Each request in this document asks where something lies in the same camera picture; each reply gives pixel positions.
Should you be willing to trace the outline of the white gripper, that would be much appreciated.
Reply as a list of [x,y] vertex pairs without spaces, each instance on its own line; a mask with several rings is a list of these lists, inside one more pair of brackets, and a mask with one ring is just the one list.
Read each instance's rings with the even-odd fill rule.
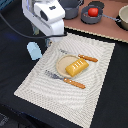
[[65,11],[58,0],[22,0],[25,17],[52,42],[64,36]]

